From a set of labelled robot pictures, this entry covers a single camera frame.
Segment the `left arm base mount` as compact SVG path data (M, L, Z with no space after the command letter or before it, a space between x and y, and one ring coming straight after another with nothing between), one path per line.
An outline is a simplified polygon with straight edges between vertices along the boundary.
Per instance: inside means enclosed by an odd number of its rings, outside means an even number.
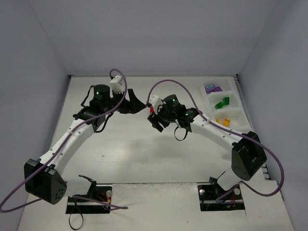
M78 195L100 202L111 203L112 198L112 186L111 185L98 185L95 180L85 175L79 175L90 182L90 186L87 188L87 192L84 194L78 193ZM84 199L76 199L68 197L66 214L109 214L111 207L87 201Z

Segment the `clear container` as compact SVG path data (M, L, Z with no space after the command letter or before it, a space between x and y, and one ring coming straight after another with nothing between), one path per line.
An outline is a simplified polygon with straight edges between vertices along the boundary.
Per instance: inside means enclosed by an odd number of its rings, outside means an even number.
M241 133L251 129L233 77L206 77L200 89L209 118Z

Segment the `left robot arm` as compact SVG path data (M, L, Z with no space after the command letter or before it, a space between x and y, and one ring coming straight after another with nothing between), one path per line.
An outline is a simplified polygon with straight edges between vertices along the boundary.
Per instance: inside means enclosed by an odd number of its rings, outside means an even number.
M126 93L121 86L110 88L100 84L91 86L93 98L88 106L75 114L74 120L67 132L38 160L29 159L24 165L25 190L52 205L65 196L84 195L91 197L96 187L96 181L84 175L82 181L63 179L64 169L76 151L93 134L100 131L101 125L106 125L109 115L114 112L135 114L145 109L132 89Z

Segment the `purple square lego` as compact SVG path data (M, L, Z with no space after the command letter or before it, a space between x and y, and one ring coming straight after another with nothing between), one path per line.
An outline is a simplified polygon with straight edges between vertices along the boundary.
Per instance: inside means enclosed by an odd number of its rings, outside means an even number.
M213 93L213 92L220 92L222 91L222 88L220 86L216 86L215 89L212 92L206 92L207 94Z

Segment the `purple oval lego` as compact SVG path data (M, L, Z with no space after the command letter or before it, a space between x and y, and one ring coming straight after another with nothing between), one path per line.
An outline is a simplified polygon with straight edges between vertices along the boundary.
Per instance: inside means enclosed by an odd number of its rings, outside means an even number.
M208 84L205 87L206 92L212 92L215 89L216 85L215 84Z

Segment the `green lego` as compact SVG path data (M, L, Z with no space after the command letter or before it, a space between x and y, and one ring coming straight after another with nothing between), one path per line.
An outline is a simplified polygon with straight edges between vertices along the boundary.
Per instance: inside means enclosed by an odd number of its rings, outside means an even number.
M215 105L215 108L216 108L216 109L221 109L221 108L223 108L223 106L224 106L224 103L223 103L223 102L219 102L219 103L217 103L217 104Z
M224 103L224 106L229 105L230 104L230 98L229 97L224 97L223 98L223 103Z

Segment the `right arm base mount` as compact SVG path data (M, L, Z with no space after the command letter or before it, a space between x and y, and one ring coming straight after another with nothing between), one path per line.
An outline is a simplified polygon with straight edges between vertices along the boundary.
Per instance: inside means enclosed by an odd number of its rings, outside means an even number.
M197 185L200 210L202 212L245 210L240 186L231 187L232 191L223 190L217 180L210 177L209 182Z

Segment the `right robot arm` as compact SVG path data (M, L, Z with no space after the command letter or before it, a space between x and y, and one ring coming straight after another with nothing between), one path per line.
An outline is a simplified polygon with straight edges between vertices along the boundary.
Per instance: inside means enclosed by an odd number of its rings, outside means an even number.
M148 120L158 131L163 131L169 124L175 123L187 132L201 135L223 147L231 155L231 166L218 178L210 182L227 191L241 181L249 181L266 162L267 157L262 147L258 146L259 137L252 131L236 136L234 131L221 127L196 108L186 108L172 94L163 100L151 95L148 105L153 108Z

